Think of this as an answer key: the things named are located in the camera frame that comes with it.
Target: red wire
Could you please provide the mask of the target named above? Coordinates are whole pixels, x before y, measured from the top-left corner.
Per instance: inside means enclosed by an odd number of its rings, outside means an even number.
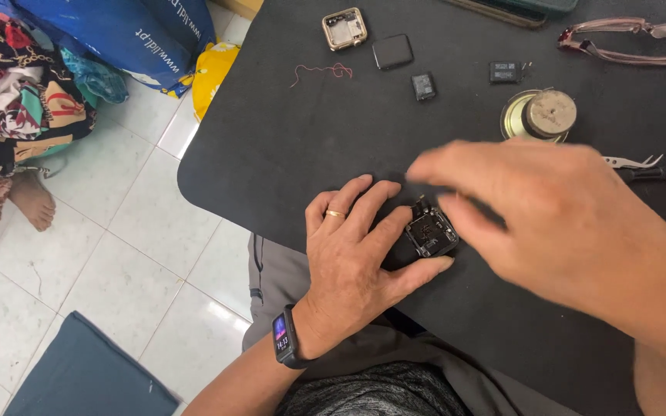
[[[308,67],[306,67],[305,65],[298,65],[298,66],[296,66],[296,68],[294,69],[294,76],[297,77],[297,80],[294,82],[294,84],[290,85],[289,88],[292,88],[293,86],[297,85],[297,82],[300,82],[300,75],[297,73],[297,71],[298,71],[301,67],[302,67],[302,68],[305,68],[305,69],[308,70],[308,71],[325,71],[325,70],[331,70],[331,71],[333,71],[333,75],[335,75],[336,78],[340,78],[340,77],[342,77],[342,76],[343,76],[343,73],[345,72],[345,73],[348,74],[348,77],[349,77],[350,79],[351,79],[351,78],[354,78],[354,71],[353,71],[351,68],[346,68],[346,67],[344,67],[340,62],[338,62],[336,65],[333,65],[332,67],[325,67],[325,68],[318,68],[318,67],[315,67],[315,68],[308,68]]]

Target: blue bag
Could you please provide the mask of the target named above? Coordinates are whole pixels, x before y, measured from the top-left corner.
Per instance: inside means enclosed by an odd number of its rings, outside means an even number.
[[[0,11],[174,97],[189,88],[197,56],[215,43],[204,0],[0,0]]]

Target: black mat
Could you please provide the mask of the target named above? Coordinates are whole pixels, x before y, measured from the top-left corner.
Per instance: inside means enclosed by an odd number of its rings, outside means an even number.
[[[171,416],[177,407],[161,382],[71,312],[4,416]]]
[[[351,6],[362,9],[370,39],[331,52],[320,19]],[[367,172],[402,181],[421,151],[453,138],[499,141],[503,105],[532,88],[555,87],[575,98],[579,118],[569,141],[607,156],[666,154],[666,68],[612,64],[555,47],[571,23],[620,15],[665,23],[666,0],[583,0],[536,32],[438,0],[267,1],[183,157],[180,189],[191,203],[303,252],[303,211],[320,191]],[[372,43],[398,33],[410,38],[414,62],[378,70]],[[612,44],[594,39],[624,51],[666,53],[665,41],[617,35]],[[496,60],[533,64],[521,85],[490,86],[488,62]],[[337,62],[353,70],[353,79],[301,71],[289,88],[298,64]],[[416,102],[410,76],[424,71],[432,72],[439,95]],[[634,190],[666,219],[666,185]],[[394,203],[412,203],[418,194],[408,185]],[[412,254],[401,246],[389,266]],[[639,413],[630,338],[501,281],[464,243],[455,267],[398,308],[581,413]]]

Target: yellow bag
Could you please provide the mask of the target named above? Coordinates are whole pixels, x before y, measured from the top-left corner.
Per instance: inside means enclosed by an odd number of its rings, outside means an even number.
[[[197,71],[192,82],[192,99],[195,105],[195,118],[202,120],[209,103],[217,93],[217,88],[230,71],[238,56],[240,47],[227,42],[208,44],[197,58]]]

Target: gold ring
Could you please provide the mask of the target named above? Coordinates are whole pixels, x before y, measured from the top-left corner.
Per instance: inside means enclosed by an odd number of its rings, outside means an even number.
[[[338,211],[330,211],[330,210],[327,210],[327,211],[326,211],[326,215],[333,215],[334,217],[341,217],[341,218],[343,218],[344,220],[346,219],[346,214],[344,214],[344,213],[339,213]]]

